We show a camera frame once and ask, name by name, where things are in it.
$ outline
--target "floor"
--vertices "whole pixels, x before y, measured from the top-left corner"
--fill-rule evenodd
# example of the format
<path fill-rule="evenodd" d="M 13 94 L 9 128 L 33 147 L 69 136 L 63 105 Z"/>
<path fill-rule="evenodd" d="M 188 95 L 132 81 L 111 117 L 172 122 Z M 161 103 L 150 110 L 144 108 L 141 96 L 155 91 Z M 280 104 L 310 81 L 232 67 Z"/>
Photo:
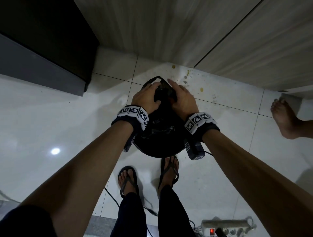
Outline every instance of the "floor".
<path fill-rule="evenodd" d="M 22 201 L 54 172 L 104 132 L 121 107 L 154 76 L 185 85 L 200 111 L 209 112 L 221 131 L 291 181 L 313 193 L 313 139 L 283 138 L 270 113 L 280 93 L 171 63 L 99 48 L 92 81 L 83 97 L 0 75 L 0 199 Z M 313 119 L 313 101 L 303 100 L 298 116 Z M 190 220 L 243 219 L 257 225 L 251 236 L 267 233 L 213 157 L 192 161 L 177 155 L 174 190 Z M 158 211 L 155 186 L 160 160 L 134 146 L 122 153 L 106 187 L 121 202 L 117 172 L 132 165 L 143 184 L 145 205 Z M 118 207 L 105 191 L 93 215 L 117 218 Z M 146 212 L 147 224 L 157 218 Z"/>

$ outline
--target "white power strip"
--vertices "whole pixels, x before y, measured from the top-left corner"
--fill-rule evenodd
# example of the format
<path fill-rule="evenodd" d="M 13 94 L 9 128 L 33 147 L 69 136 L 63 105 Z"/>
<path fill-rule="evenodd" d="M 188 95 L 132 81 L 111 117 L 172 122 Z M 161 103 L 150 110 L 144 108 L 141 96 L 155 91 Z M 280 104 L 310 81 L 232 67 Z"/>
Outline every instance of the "white power strip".
<path fill-rule="evenodd" d="M 201 223 L 202 233 L 204 236 L 217 237 L 215 231 L 221 228 L 227 237 L 244 237 L 247 233 L 253 230 L 256 226 L 248 224 L 248 219 L 245 220 L 203 220 Z"/>

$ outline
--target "flip-flop strap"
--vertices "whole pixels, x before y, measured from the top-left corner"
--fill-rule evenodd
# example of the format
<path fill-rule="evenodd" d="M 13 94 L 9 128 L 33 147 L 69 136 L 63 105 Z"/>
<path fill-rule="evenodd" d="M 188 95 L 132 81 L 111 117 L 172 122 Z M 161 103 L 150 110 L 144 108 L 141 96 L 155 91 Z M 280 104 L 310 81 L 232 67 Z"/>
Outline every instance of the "flip-flop strap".
<path fill-rule="evenodd" d="M 122 187 L 121 187 L 121 190 L 120 190 L 120 194 L 121 194 L 121 197 L 122 197 L 122 198 L 125 197 L 125 195 L 123 194 L 123 192 L 124 192 L 124 189 L 125 189 L 125 187 L 126 187 L 127 182 L 130 182 L 130 183 L 134 186 L 134 188 L 137 190 L 137 185 L 134 183 L 134 181 L 132 181 L 132 180 L 130 179 L 130 177 L 126 176 L 126 178 L 125 178 L 125 180 L 124 180 L 124 183 L 122 184 Z"/>
<path fill-rule="evenodd" d="M 172 182 L 172 186 L 173 186 L 173 185 L 178 181 L 179 174 L 178 174 L 178 172 L 177 172 L 177 170 L 176 170 L 176 168 L 175 168 L 175 166 L 174 166 L 174 164 L 173 164 L 172 162 L 170 162 L 170 163 L 168 164 L 168 166 L 167 166 L 167 167 L 165 168 L 165 170 L 162 172 L 161 176 L 164 176 L 164 174 L 165 174 L 170 168 L 173 169 L 173 171 L 175 172 L 175 174 L 176 174 L 176 176 L 177 176 L 177 178 L 175 178 L 175 179 L 173 180 L 173 182 Z"/>

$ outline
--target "person's right hand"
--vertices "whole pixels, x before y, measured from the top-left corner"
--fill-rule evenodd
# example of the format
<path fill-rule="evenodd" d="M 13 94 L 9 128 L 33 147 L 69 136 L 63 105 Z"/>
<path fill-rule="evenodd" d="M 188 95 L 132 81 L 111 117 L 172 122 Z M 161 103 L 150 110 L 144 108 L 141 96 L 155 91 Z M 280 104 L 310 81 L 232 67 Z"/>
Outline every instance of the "person's right hand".
<path fill-rule="evenodd" d="M 182 120 L 185 121 L 188 115 L 199 112 L 195 98 L 184 86 L 178 85 L 171 79 L 167 81 L 177 95 L 177 102 L 172 104 L 172 108 Z"/>

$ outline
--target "pants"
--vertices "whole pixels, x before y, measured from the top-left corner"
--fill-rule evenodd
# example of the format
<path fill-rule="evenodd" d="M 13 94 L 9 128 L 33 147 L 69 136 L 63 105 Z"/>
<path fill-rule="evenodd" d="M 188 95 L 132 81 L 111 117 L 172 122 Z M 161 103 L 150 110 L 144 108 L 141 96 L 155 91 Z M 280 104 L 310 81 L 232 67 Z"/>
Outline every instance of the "pants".
<path fill-rule="evenodd" d="M 158 228 L 160 237 L 196 236 L 184 207 L 169 185 L 164 186 L 160 193 Z M 135 193 L 127 194 L 121 202 L 111 233 L 111 237 L 122 236 L 149 236 L 146 215 L 140 197 Z"/>

